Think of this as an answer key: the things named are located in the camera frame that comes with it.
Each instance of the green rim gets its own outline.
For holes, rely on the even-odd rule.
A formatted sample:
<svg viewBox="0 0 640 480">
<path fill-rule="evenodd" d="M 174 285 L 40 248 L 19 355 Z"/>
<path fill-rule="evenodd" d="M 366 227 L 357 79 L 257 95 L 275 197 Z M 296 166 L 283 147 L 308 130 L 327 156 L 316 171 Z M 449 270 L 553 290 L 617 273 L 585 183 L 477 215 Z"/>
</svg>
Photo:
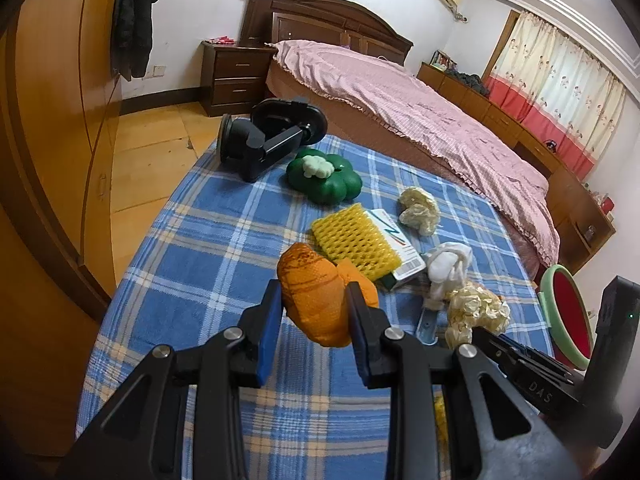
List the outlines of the green rim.
<svg viewBox="0 0 640 480">
<path fill-rule="evenodd" d="M 593 334 L 591 334 L 587 310 L 584 307 L 580 291 L 578 291 L 578 287 L 575 285 L 574 277 L 567 269 L 562 265 L 554 265 L 545 271 L 542 276 L 542 281 L 540 282 L 538 299 L 540 300 L 540 305 L 542 306 L 546 322 L 551 327 L 551 337 L 553 338 L 556 346 L 558 346 L 564 356 L 569 359 L 569 361 L 571 361 L 578 370 L 586 370 L 587 366 L 589 366 L 589 359 L 580 352 L 580 349 L 572 341 L 571 336 L 562 322 L 562 317 L 560 316 L 558 305 L 556 304 L 556 299 L 554 297 L 554 274 L 556 272 L 564 274 L 569 280 L 569 283 L 571 283 L 571 286 L 574 288 L 576 297 L 578 298 L 578 301 L 580 301 L 585 325 L 588 327 L 589 347 L 593 350 Z"/>
</svg>

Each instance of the wooden headboard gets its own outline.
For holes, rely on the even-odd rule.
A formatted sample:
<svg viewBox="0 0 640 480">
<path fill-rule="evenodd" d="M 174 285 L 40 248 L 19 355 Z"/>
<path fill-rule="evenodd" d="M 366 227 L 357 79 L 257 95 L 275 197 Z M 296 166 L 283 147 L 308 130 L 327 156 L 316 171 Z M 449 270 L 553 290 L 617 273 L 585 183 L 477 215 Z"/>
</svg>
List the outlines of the wooden headboard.
<svg viewBox="0 0 640 480">
<path fill-rule="evenodd" d="M 347 0 L 249 0 L 239 44 L 313 40 L 404 64 L 414 44 L 363 6 Z"/>
</svg>

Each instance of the yellow mesh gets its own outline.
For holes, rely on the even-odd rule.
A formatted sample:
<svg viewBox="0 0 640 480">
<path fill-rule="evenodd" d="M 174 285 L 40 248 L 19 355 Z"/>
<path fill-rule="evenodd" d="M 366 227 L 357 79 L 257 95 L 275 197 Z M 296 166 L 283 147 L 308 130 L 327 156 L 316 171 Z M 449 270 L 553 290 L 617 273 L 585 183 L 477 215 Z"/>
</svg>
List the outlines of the yellow mesh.
<svg viewBox="0 0 640 480">
<path fill-rule="evenodd" d="M 398 253 L 359 203 L 315 220 L 311 230 L 331 261 L 348 258 L 371 281 L 382 278 L 401 264 Z"/>
</svg>

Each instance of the cabinet handle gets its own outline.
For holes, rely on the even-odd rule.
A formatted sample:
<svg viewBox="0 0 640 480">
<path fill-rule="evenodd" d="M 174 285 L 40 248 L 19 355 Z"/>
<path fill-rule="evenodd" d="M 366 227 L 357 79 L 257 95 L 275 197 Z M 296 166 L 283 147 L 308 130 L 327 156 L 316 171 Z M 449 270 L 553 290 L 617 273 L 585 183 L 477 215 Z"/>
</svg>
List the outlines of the cabinet handle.
<svg viewBox="0 0 640 480">
<path fill-rule="evenodd" d="M 104 193 L 107 191 L 107 176 L 103 173 L 100 175 L 100 180 L 98 181 L 98 198 L 102 200 L 104 198 Z"/>
</svg>

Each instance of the plaid tablecloth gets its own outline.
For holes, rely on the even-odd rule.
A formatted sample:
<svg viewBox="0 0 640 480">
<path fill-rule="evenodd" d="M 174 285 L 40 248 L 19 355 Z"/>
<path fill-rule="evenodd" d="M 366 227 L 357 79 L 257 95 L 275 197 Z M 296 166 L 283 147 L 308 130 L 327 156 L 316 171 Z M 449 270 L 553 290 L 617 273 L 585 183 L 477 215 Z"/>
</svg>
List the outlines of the plaid tablecloth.
<svg viewBox="0 0 640 480">
<path fill-rule="evenodd" d="M 472 247 L 470 278 L 503 295 L 508 329 L 517 341 L 550 352 L 534 291 L 493 208 L 469 190 L 365 149 L 326 136 L 316 148 L 351 161 L 363 180 L 357 201 L 398 217 L 398 195 L 421 186 L 440 206 L 436 234 L 404 229 L 420 252 L 446 241 Z M 92 353 L 78 415 L 78 434 L 105 400 L 158 343 L 183 349 L 235 324 L 262 298 L 280 255 L 311 242 L 309 227 L 344 207 L 318 207 L 289 188 L 286 160 L 246 184 L 215 168 L 204 153 L 160 212 L 127 269 Z M 389 321 L 414 333 L 421 280 L 393 293 L 380 291 Z M 258 479 L 383 478 L 388 436 L 386 390 L 360 382 L 351 347 L 313 344 L 286 317 L 265 387 L 241 393 L 248 476 Z M 194 389 L 187 408 L 184 478 L 191 479 Z"/>
</svg>

